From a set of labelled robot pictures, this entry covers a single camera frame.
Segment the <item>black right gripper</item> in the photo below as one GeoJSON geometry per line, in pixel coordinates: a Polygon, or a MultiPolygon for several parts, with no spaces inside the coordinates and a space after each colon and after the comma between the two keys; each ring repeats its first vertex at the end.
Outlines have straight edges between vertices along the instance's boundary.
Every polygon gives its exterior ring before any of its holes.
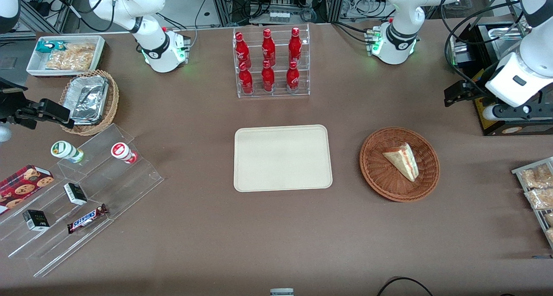
{"type": "Polygon", "coordinates": [[[65,128],[73,129],[71,111],[49,99],[34,102],[26,98],[28,88],[6,79],[0,79],[0,118],[2,123],[19,124],[28,129],[36,128],[38,117],[65,128]]]}

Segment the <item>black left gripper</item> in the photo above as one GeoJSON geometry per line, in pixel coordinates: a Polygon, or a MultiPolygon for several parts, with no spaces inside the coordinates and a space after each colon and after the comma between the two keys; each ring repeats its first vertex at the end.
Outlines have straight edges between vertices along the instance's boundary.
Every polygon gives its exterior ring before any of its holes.
{"type": "MultiPolygon", "coordinates": [[[[444,106],[487,97],[488,92],[473,82],[460,80],[444,90],[444,106]]],[[[553,118],[551,102],[527,102],[518,107],[508,104],[484,105],[483,117],[490,121],[547,121],[553,118]]]]}

